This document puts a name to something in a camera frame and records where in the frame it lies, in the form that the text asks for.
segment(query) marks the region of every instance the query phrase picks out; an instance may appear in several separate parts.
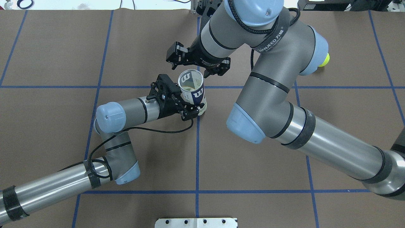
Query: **black cable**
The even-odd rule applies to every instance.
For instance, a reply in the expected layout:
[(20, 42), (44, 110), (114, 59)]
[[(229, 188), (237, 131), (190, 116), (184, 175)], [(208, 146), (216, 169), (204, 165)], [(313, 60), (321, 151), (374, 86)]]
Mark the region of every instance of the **black cable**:
[(181, 3), (189, 3), (189, 2), (191, 2), (191, 0), (190, 0), (190, 1), (187, 1), (187, 2), (182, 2), (182, 1), (179, 1), (179, 0), (172, 0), (172, 1), (181, 2)]
[(22, 1), (23, 1), (23, 0), (18, 0), (18, 1), (17, 1), (17, 6), (18, 6), (18, 8), (20, 8), (20, 9), (29, 9), (29, 8), (31, 8), (31, 7), (34, 5), (34, 0), (31, 0), (31, 4), (30, 4), (29, 6), (27, 6), (27, 7), (21, 7), (20, 4), (21, 4)]
[(253, 70), (253, 55), (254, 50), (252, 49), (252, 52), (250, 53), (250, 70)]
[[(183, 130), (180, 130), (180, 131), (161, 131), (161, 130), (155, 130), (155, 129), (144, 128), (144, 127), (129, 127), (129, 128), (124, 129), (124, 130), (122, 130), (122, 131), (120, 131), (120, 132), (129, 131), (129, 130), (131, 130), (131, 129), (141, 129), (141, 130), (154, 131), (154, 132), (159, 132), (159, 133), (175, 134), (175, 133), (181, 133), (181, 132), (187, 131), (188, 129), (190, 129), (190, 128), (193, 127), (193, 124), (194, 124), (194, 120), (191, 119), (191, 124), (190, 124), (190, 126), (187, 127), (187, 128), (185, 128), (185, 129), (183, 129)], [(103, 179), (105, 179), (105, 178), (110, 178), (110, 179), (112, 179), (111, 168), (109, 167), (108, 164), (107, 164), (107, 169), (108, 169), (108, 171), (109, 171), (109, 172), (108, 172), (108, 176), (101, 176), (101, 175), (97, 174), (97, 172), (94, 170), (94, 168), (93, 168), (93, 166), (92, 166), (92, 162), (93, 162), (92, 156), (93, 156), (93, 154), (94, 154), (100, 147), (102, 147), (104, 144), (106, 144), (108, 141), (110, 141), (111, 139), (115, 138), (116, 136), (117, 136), (117, 135), (113, 135), (113, 136), (111, 136), (110, 138), (108, 138), (107, 140), (105, 140), (104, 142), (102, 142), (102, 143), (101, 143), (100, 145), (98, 145), (98, 146), (90, 153), (90, 155), (89, 155), (89, 159), (87, 160), (87, 162), (88, 162), (88, 164), (89, 164), (89, 169), (90, 169), (90, 171), (91, 171), (96, 177), (103, 178)]]

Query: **wilson logo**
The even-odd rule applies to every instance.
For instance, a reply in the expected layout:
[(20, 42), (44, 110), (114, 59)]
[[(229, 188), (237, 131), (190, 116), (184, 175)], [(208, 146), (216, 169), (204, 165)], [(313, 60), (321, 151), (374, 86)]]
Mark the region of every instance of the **wilson logo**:
[(203, 88), (201, 88), (201, 90), (200, 90), (200, 91), (198, 91), (198, 92), (194, 93), (193, 95), (194, 95), (194, 97), (195, 97), (195, 98), (197, 98), (197, 97), (200, 97), (200, 96), (203, 94), (203, 92), (204, 92), (204, 89), (203, 89)]
[(187, 80), (189, 80), (190, 79), (190, 75), (191, 75), (191, 73), (188, 73), (188, 74), (186, 74), (186, 75), (184, 75), (182, 78), (181, 78), (181, 82), (186, 82)]

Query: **white surface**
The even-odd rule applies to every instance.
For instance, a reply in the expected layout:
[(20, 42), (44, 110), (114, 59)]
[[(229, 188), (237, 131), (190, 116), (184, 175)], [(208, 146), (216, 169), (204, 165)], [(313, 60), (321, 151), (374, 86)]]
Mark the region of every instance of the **white surface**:
[[(17, 0), (11, 0), (14, 4), (12, 9), (19, 10), (17, 7)], [(296, 8), (298, 0), (285, 0), (284, 6), (287, 8)], [(4, 7), (6, 0), (0, 0), (0, 5)], [(190, 9), (191, 3), (180, 3), (173, 0), (134, 0), (136, 9)], [(28, 6), (30, 0), (24, 0), (21, 6)], [(30, 10), (112, 10), (118, 9), (121, 0), (34, 0), (34, 5)], [(127, 9), (134, 9), (132, 0), (122, 0), (122, 7)]]
[(237, 228), (237, 218), (184, 218), (184, 219), (158, 219), (155, 228)]

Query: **white label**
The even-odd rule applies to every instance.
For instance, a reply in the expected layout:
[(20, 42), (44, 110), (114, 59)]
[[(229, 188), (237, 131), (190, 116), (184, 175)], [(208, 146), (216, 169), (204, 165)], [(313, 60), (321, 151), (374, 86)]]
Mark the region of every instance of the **white label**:
[(314, 9), (316, 4), (307, 4), (305, 5), (304, 9)]

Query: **blue tape line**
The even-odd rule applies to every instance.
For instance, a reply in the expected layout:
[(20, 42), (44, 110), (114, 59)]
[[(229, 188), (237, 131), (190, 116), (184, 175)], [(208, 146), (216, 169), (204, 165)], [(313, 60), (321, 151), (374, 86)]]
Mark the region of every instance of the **blue tape line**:
[(102, 62), (101, 62), (101, 68), (100, 68), (100, 75), (98, 77), (96, 98), (94, 99), (93, 113), (92, 113), (92, 119), (90, 121), (90, 129), (89, 129), (89, 135), (87, 137), (87, 145), (86, 145), (86, 152), (84, 154), (84, 160), (87, 159), (87, 156), (88, 156), (88, 153), (89, 153), (90, 139), (92, 137), (92, 132), (93, 132), (94, 117), (96, 115), (96, 110), (97, 110), (98, 95), (100, 94), (101, 79), (102, 79), (102, 73), (103, 73), (103, 70), (104, 70), (105, 56), (107, 54), (108, 40), (110, 38), (111, 23), (113, 21), (113, 15), (114, 15), (114, 11), (111, 10), (110, 22), (109, 22), (109, 25), (108, 25), (107, 38), (105, 40), (104, 53), (103, 53)]
[(392, 88), (392, 93), (394, 94), (396, 105), (398, 106), (399, 114), (401, 115), (401, 118), (402, 118), (402, 123), (405, 125), (405, 118), (404, 118), (404, 115), (403, 115), (403, 112), (402, 112), (402, 109), (401, 109), (401, 105), (399, 104), (399, 100), (398, 100), (398, 97), (396, 95), (396, 92), (395, 92), (395, 89), (394, 89), (394, 84), (392, 83), (391, 75), (390, 75), (390, 72), (388, 71), (388, 67), (387, 67), (387, 64), (385, 62), (385, 58), (384, 58), (384, 55), (382, 53), (382, 50), (381, 50), (381, 46), (380, 46), (380, 44), (378, 42), (378, 37), (377, 37), (377, 33), (375, 32), (374, 21), (373, 21), (373, 17), (371, 16), (371, 11), (370, 10), (369, 10), (369, 17), (370, 17), (371, 27), (373, 28), (374, 38), (375, 38), (375, 41), (377, 43), (378, 51), (380, 52), (380, 56), (381, 56), (382, 62), (384, 64), (384, 68), (385, 68), (385, 71), (387, 73), (388, 80), (390, 81), (390, 85), (391, 85), (391, 88)]
[[(300, 96), (299, 96), (299, 93), (298, 93), (297, 81), (294, 82), (294, 86), (295, 86), (295, 96), (296, 96), (296, 98), (297, 98), (297, 105), (300, 107), (300, 106), (301, 106), (301, 102), (300, 102)], [(313, 190), (313, 182), (312, 182), (312, 174), (311, 174), (311, 164), (309, 163), (309, 157), (308, 157), (308, 156), (306, 156), (306, 160), (307, 160), (307, 170), (308, 170), (309, 186), (310, 186), (310, 188), (311, 188), (313, 215), (314, 215), (314, 218), (315, 218), (315, 225), (316, 225), (316, 228), (319, 228), (318, 210), (316, 209), (315, 193), (314, 193), (314, 190)]]
[(85, 191), (82, 194), (195, 194), (194, 190), (153, 190), (153, 191), (125, 191), (125, 190), (105, 190), (105, 191)]
[[(90, 138), (92, 136), (92, 131), (93, 131), (94, 116), (96, 114), (98, 94), (100, 92), (100, 85), (101, 85), (102, 73), (103, 73), (103, 69), (104, 69), (105, 56), (106, 56), (106, 53), (107, 53), (108, 39), (110, 37), (111, 23), (113, 21), (113, 14), (114, 14), (114, 11), (111, 10), (110, 22), (109, 22), (108, 31), (107, 31), (107, 38), (106, 38), (105, 47), (104, 47), (104, 54), (103, 54), (103, 58), (102, 58), (102, 62), (101, 62), (100, 76), (98, 78), (98, 88), (97, 88), (97, 92), (96, 92), (96, 98), (94, 100), (92, 120), (90, 121), (90, 130), (89, 130), (89, 135), (87, 137), (86, 152), (85, 152), (85, 155), (84, 155), (85, 160), (87, 158), (87, 154), (89, 152), (89, 147), (90, 147)], [(75, 228), (75, 226), (76, 226), (77, 210), (79, 209), (79, 203), (80, 203), (80, 195), (77, 196), (77, 200), (76, 200), (75, 214), (73, 216), (72, 228)]]
[(79, 211), (80, 194), (76, 198), (75, 213), (73, 214), (72, 228), (76, 226), (77, 212)]
[(10, 54), (9, 54), (9, 58), (7, 59), (6, 66), (4, 67), (3, 74), (2, 74), (1, 79), (0, 79), (0, 86), (2, 85), (4, 77), (6, 76), (6, 72), (7, 72), (7, 68), (9, 66), (10, 60), (11, 60), (11, 56), (13, 56), (14, 48), (15, 48), (15, 45), (17, 44), (18, 37), (20, 36), (20, 33), (21, 33), (22, 28), (23, 28), (23, 25), (24, 25), (24, 22), (25, 22), (25, 18), (27, 17), (27, 14), (28, 14), (28, 10), (26, 10), (25, 13), (24, 13), (24, 17), (23, 17), (23, 19), (21, 21), (20, 28), (18, 29), (17, 36), (15, 37), (13, 46), (12, 46)]
[(315, 217), (315, 225), (316, 225), (316, 228), (319, 228), (318, 210), (316, 209), (316, 200), (315, 200), (315, 192), (314, 192), (314, 189), (313, 189), (313, 182), (312, 182), (311, 164), (309, 163), (309, 157), (308, 156), (306, 156), (306, 159), (307, 159), (309, 186), (311, 188), (313, 214), (314, 214), (314, 217)]
[[(100, 194), (100, 195), (126, 195), (126, 194), (308, 194), (312, 190), (91, 190), (82, 194)], [(317, 189), (314, 193), (368, 193), (367, 189)]]
[[(101, 88), (101, 89), (150, 89), (150, 86), (0, 86), (0, 88)], [(206, 89), (243, 89), (243, 86), (205, 86)], [(296, 89), (405, 89), (405, 86), (292, 86)]]
[[(200, 17), (197, 17), (197, 36), (200, 33)], [(196, 142), (196, 218), (200, 217), (199, 200), (200, 196), (198, 191), (200, 189), (200, 117), (197, 116), (197, 142)]]

